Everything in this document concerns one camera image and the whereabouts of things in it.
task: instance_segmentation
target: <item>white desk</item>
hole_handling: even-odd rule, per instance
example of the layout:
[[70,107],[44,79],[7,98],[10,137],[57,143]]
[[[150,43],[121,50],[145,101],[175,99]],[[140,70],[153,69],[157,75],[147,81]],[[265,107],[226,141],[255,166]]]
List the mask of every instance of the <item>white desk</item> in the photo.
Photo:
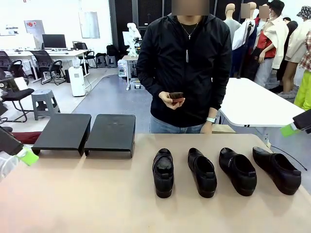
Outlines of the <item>white desk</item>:
[[131,84],[130,84],[130,79],[132,77],[132,64],[133,63],[136,63],[137,60],[138,60],[138,57],[131,57],[129,55],[125,55],[122,60],[125,60],[127,61],[127,69],[126,69],[126,78],[127,78],[127,87],[126,87],[126,90],[128,91],[131,87]]
[[[20,163],[0,184],[2,233],[309,233],[311,198],[303,186],[282,194],[254,162],[252,148],[265,147],[250,134],[138,134],[129,159],[43,151],[36,164]],[[187,164],[198,148],[215,166],[214,197],[198,194]],[[229,147],[256,169],[254,194],[238,194],[219,167]],[[155,194],[152,163],[168,148],[174,159],[171,197]]]
[[[83,56],[83,53],[86,50],[73,50],[73,51],[51,51],[47,50],[48,54],[53,60],[71,60],[76,61],[76,58],[78,56],[83,57],[83,63],[84,63],[84,69],[86,71],[86,61]],[[34,55],[29,51],[22,51],[22,52],[15,52],[15,51],[7,51],[6,52],[9,57],[12,58],[12,60],[30,60],[32,68],[35,71],[35,63],[34,63]],[[38,80],[37,73],[35,72],[35,79]]]
[[303,109],[259,86],[249,79],[230,78],[220,109],[235,126],[263,127],[263,141],[268,142],[268,128],[281,128],[293,122]]

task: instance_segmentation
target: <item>black hoodie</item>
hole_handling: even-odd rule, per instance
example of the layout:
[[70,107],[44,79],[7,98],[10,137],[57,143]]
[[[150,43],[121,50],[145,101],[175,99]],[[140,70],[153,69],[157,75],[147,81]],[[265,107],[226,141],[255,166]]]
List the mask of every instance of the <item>black hoodie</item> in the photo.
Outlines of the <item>black hoodie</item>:
[[[138,78],[153,95],[151,114],[176,127],[203,124],[210,107],[221,107],[230,69],[230,30],[213,15],[202,18],[190,40],[176,16],[152,22],[137,63]],[[161,91],[183,92],[185,103],[172,110],[158,97]]]

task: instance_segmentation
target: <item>hand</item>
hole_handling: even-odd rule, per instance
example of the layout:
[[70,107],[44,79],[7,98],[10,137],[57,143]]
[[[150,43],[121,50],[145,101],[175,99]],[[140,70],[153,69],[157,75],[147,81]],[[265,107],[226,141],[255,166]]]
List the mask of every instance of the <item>hand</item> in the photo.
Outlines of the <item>hand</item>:
[[206,122],[206,123],[203,125],[203,127],[202,127],[200,133],[211,134],[211,133],[212,133],[212,130],[213,130],[213,124],[212,124],[212,122]]
[[261,64],[264,60],[264,56],[266,55],[266,52],[262,51],[261,54],[259,55],[259,64]]
[[173,103],[173,100],[170,98],[170,94],[168,92],[162,91],[159,94],[159,98],[161,100],[163,100],[163,102],[165,103],[165,105],[173,110],[176,110],[177,108],[180,108],[184,102],[185,102],[185,98],[183,98],[183,101],[181,102],[177,102],[177,103]]

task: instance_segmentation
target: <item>office chair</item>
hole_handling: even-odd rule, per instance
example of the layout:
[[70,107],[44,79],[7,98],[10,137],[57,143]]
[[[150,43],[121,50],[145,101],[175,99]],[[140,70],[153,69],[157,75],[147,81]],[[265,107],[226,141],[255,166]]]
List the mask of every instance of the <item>office chair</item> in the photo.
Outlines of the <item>office chair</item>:
[[60,60],[53,61],[52,58],[50,57],[50,55],[48,54],[48,52],[46,52],[45,50],[31,51],[31,53],[34,55],[35,59],[37,60],[37,66],[38,66],[39,71],[41,73],[43,73],[43,75],[44,75],[44,72],[50,73],[51,80],[43,83],[42,82],[43,80],[41,79],[42,85],[49,83],[52,80],[54,80],[55,85],[60,85],[66,81],[64,79],[63,81],[57,83],[55,80],[55,79],[59,79],[59,77],[61,76],[61,73],[64,76],[64,72],[62,70],[62,68],[63,68],[63,66],[62,66],[63,62],[62,61],[60,61]]
[[5,51],[0,51],[0,68],[3,71],[8,71],[13,74],[14,78],[24,77],[27,85],[29,84],[29,79],[27,78],[21,60],[11,61],[10,57]]
[[[76,46],[76,48],[77,49],[79,49],[79,50],[87,50],[87,46],[86,46],[86,43],[74,43],[75,44],[75,46]],[[97,66],[97,62],[96,62],[96,59],[95,59],[95,52],[94,51],[86,51],[86,52],[84,52],[83,53],[83,55],[84,55],[84,59],[86,60],[86,63],[88,63],[88,66],[90,67],[90,68],[94,68],[94,67],[91,67],[90,65],[89,65],[89,60],[90,59],[93,59],[94,60],[94,62],[95,62],[95,65],[96,65],[96,68],[98,67]],[[83,56],[79,56],[78,57],[79,59],[80,59],[80,65],[81,65],[81,63],[82,63],[82,60],[83,60]]]
[[[5,73],[4,71],[0,68],[0,88],[6,92],[6,94],[4,96],[1,97],[2,101],[1,102],[5,102],[5,101],[11,101],[13,103],[13,106],[16,110],[18,110],[19,112],[22,112],[23,115],[19,116],[18,118],[14,119],[14,120],[9,120],[7,117],[4,118],[0,118],[0,124],[5,123],[5,122],[18,122],[18,123],[24,123],[27,121],[27,113],[29,112],[33,112],[33,110],[24,110],[23,106],[21,105],[20,101],[23,98],[26,98],[27,96],[31,95],[34,90],[31,88],[28,88],[26,90],[15,90],[14,91],[14,87],[13,87],[13,83],[14,83],[14,78],[6,78],[5,77]],[[18,109],[14,103],[14,101],[18,101],[20,109]]]

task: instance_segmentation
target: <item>wristwatch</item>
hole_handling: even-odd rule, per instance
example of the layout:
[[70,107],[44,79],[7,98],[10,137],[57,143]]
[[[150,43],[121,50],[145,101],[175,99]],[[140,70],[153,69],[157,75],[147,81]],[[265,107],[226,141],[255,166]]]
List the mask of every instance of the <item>wristwatch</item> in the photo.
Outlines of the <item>wristwatch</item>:
[[210,118],[210,117],[208,117],[208,118],[206,118],[206,121],[208,121],[208,122],[212,122],[213,124],[216,124],[216,118]]

